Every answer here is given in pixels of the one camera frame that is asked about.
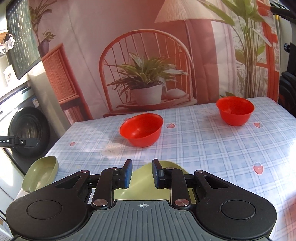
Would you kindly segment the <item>black exercise bike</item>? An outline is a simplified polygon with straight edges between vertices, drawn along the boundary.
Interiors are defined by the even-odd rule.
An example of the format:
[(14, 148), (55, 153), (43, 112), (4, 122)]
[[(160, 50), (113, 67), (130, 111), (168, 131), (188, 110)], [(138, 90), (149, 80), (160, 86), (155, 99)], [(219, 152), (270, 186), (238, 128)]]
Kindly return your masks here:
[(270, 1), (280, 40), (278, 104), (295, 116), (295, 1)]

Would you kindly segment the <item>red bowl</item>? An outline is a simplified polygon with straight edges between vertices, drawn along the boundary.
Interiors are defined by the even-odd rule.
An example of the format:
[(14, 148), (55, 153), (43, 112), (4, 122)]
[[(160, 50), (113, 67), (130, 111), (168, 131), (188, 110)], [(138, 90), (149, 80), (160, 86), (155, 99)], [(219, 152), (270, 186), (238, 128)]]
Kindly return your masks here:
[(143, 113), (126, 120), (120, 127), (120, 135), (134, 147), (153, 145), (160, 137), (163, 118), (155, 113)]
[(216, 102), (222, 120), (231, 126), (242, 126), (254, 112), (252, 102), (242, 97), (223, 97)]

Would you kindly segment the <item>small green dish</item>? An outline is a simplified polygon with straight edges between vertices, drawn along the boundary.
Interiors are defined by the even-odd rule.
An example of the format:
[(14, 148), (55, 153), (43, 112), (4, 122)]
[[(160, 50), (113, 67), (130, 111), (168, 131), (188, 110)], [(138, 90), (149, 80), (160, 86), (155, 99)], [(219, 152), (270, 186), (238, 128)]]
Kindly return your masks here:
[(58, 169), (59, 163), (55, 156), (38, 159), (28, 169), (22, 182), (22, 190), (30, 193), (51, 184)]

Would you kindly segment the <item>large green plate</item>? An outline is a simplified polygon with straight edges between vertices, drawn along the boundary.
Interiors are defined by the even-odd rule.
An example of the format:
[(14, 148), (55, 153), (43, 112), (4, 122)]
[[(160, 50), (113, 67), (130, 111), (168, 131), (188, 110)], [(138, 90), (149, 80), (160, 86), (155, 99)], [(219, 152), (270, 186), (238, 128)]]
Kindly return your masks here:
[(152, 175), (152, 162), (132, 171), (128, 189), (114, 190), (113, 199), (120, 200), (168, 200), (171, 199), (169, 189), (157, 189)]

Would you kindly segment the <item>printed backdrop cloth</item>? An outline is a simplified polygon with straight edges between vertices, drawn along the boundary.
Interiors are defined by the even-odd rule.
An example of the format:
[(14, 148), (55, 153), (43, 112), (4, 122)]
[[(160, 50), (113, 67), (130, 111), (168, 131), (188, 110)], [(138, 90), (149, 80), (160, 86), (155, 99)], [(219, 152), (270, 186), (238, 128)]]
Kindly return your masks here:
[(29, 14), (70, 123), (229, 96), (278, 100), (269, 1), (29, 1)]

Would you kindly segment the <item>washing machine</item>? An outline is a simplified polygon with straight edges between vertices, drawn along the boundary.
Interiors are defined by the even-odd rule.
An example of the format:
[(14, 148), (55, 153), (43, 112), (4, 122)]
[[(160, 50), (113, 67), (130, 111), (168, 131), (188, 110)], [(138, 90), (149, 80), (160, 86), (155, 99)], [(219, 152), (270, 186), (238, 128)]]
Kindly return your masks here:
[(38, 139), (34, 147), (4, 149), (23, 174), (36, 160), (44, 157), (59, 139), (27, 83), (1, 97), (1, 135)]

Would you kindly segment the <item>plaid tablecloth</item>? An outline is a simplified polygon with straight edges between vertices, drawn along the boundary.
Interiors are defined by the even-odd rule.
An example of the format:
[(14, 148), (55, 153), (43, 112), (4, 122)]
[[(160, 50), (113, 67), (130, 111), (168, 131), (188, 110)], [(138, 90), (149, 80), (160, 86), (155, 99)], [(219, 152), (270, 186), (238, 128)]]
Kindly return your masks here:
[(272, 240), (295, 240), (295, 118), (268, 97), (251, 101), (243, 126), (226, 124), (213, 103), (160, 110), (161, 135), (147, 148), (120, 135), (128, 114), (78, 122), (48, 154), (59, 162), (57, 179), (83, 169), (97, 174), (126, 159), (134, 169), (156, 158), (188, 173), (205, 170), (269, 200), (277, 211)]

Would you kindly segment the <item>window frame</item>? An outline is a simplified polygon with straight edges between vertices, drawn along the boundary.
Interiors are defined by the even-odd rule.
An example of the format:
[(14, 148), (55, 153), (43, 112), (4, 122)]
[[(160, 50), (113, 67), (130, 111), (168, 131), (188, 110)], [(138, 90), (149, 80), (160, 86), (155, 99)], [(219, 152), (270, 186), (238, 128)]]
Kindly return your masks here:
[(11, 1), (6, 7), (8, 31), (14, 40), (8, 51), (8, 61), (20, 79), (41, 61), (37, 41), (32, 30), (28, 1)]

